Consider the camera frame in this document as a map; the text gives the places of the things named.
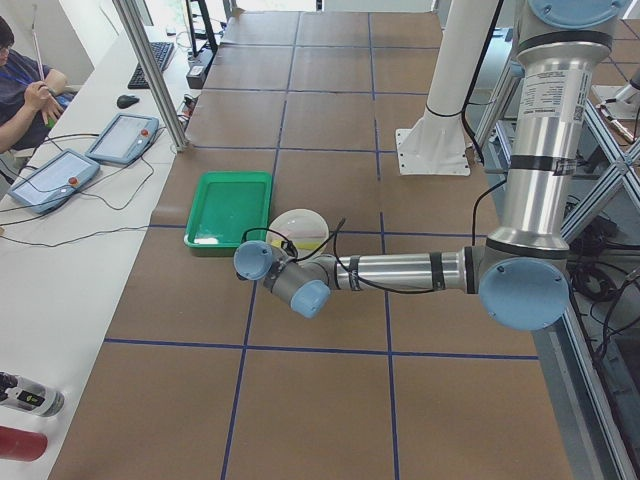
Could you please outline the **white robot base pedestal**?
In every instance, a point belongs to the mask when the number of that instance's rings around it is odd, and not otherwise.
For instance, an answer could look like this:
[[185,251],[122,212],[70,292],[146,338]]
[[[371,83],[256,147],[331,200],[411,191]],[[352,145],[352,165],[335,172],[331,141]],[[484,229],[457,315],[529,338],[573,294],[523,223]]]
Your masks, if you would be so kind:
[[424,113],[412,128],[396,131],[402,175],[470,174],[463,110],[500,10],[499,1],[451,3]]

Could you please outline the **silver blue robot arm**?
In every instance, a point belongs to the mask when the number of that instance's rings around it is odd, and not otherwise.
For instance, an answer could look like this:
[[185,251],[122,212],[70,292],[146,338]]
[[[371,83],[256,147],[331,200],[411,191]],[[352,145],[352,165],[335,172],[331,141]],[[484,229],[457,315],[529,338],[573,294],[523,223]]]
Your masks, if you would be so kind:
[[497,322],[539,330],[566,310],[568,243],[561,224],[594,68],[610,53],[622,1],[524,1],[512,47],[524,78],[502,220],[484,244],[457,252],[297,259],[244,240],[239,277],[315,316],[334,290],[399,294],[458,289]]

